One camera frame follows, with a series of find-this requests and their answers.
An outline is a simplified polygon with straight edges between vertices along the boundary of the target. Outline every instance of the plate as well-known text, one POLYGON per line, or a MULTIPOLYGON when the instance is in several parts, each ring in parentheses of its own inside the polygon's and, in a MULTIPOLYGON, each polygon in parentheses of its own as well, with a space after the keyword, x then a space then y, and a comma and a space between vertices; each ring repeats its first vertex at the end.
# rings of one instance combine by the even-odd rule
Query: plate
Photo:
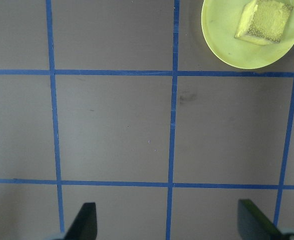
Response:
POLYGON ((250 0, 204 0, 201 27, 211 51, 223 62, 240 69, 257 69, 284 56, 294 45, 294 0, 280 43, 260 46, 234 38, 243 7, 250 0))

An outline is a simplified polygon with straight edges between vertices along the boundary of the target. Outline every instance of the yellow sponge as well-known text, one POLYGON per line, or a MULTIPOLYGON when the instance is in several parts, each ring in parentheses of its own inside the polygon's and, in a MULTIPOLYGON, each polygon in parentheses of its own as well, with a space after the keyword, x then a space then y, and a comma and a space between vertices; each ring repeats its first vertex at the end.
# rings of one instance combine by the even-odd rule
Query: yellow sponge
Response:
POLYGON ((252 0, 243 8, 235 38, 258 45, 279 43, 293 6, 252 0))

